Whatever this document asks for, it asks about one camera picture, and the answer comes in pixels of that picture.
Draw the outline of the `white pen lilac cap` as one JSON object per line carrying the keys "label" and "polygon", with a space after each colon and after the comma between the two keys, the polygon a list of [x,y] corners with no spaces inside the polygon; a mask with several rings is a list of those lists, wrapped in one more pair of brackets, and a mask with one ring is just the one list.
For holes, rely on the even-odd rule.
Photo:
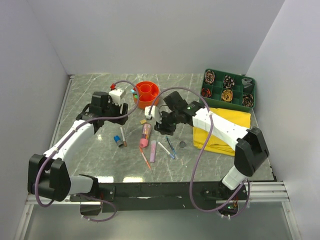
{"label": "white pen lilac cap", "polygon": [[166,149],[161,142],[158,142],[157,144],[165,151],[167,155],[169,155],[172,159],[175,159],[175,156],[168,149]]}

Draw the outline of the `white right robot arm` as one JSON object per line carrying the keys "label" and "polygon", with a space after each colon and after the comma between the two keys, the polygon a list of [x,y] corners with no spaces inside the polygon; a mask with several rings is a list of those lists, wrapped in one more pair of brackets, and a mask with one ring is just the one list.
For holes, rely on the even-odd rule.
{"label": "white right robot arm", "polygon": [[262,131],[257,127],[247,128],[237,125],[210,111],[203,102],[187,103],[174,91],[164,98],[170,112],[159,112],[155,105],[147,107],[144,114],[155,119],[154,129],[162,135],[173,135],[177,124],[188,124],[204,130],[209,136],[217,137],[235,151],[234,163],[222,178],[220,196],[231,199],[237,187],[251,177],[270,153]]}

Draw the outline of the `brown-tipped white marker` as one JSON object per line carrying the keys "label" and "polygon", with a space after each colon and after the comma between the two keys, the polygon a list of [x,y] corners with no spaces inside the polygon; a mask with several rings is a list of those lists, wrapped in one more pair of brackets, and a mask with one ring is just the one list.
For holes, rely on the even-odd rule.
{"label": "brown-tipped white marker", "polygon": [[125,137],[125,132],[124,132],[124,129],[123,129],[122,126],[120,127],[120,132],[121,132],[121,135],[122,135],[123,145],[124,145],[124,147],[127,147],[128,144],[127,144],[126,137]]}

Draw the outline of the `purple pink highlighter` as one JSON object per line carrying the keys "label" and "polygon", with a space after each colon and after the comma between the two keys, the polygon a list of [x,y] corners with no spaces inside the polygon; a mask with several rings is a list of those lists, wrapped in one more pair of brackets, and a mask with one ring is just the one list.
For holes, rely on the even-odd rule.
{"label": "purple pink highlighter", "polygon": [[156,161],[156,146],[157,146],[157,141],[152,140],[151,141],[151,149],[150,149],[150,162],[154,163]]}

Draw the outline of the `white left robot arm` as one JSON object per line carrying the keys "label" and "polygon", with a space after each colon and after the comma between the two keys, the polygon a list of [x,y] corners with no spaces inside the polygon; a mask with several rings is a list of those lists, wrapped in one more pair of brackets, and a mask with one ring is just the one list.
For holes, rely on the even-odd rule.
{"label": "white left robot arm", "polygon": [[43,154],[34,154],[28,162],[27,191],[33,195],[61,202],[68,195],[82,194],[88,201],[100,195],[96,177],[71,176],[70,160],[80,147],[104,125],[105,121],[124,125],[128,104],[121,100],[125,91],[95,91],[91,102],[77,115],[68,132]]}

